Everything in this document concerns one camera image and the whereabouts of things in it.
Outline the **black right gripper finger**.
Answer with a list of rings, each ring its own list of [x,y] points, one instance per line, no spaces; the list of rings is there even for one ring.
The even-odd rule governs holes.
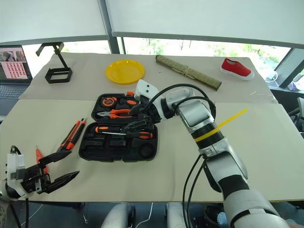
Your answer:
[[[153,137],[153,133],[149,132],[153,127],[153,123],[148,119],[137,120],[127,124],[121,133],[126,137]]]
[[[137,104],[130,109],[128,115],[130,116],[145,115],[146,114],[145,108],[146,108],[145,104]]]

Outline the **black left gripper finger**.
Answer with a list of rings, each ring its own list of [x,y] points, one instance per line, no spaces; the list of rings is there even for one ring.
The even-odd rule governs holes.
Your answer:
[[[50,154],[46,157],[43,157],[43,158],[39,159],[39,162],[38,162],[39,167],[41,169],[44,169],[44,168],[46,168],[47,164],[52,163],[52,162],[57,162],[61,159],[64,159],[70,153],[71,153],[71,151],[63,150],[63,151],[60,151],[60,152],[52,153],[52,154]]]
[[[80,171],[74,171],[68,174],[65,174],[57,179],[55,179],[52,183],[46,185],[44,190],[45,193],[52,193],[53,191],[65,186],[68,184],[72,179],[74,179]]]

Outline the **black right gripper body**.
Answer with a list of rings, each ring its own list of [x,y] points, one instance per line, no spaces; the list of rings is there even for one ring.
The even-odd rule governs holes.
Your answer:
[[[147,109],[144,110],[144,108],[149,103],[150,98],[144,95],[140,95],[140,111],[141,113],[149,117],[154,123],[159,123],[160,121],[164,120],[164,114],[161,106],[162,98],[163,98],[162,95],[158,96],[153,101],[153,103]]]

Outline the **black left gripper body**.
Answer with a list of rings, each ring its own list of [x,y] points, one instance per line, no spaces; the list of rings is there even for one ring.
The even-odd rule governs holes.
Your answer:
[[[26,192],[36,192],[41,194],[50,184],[50,175],[46,166],[36,164],[25,169],[24,178],[21,185]]]

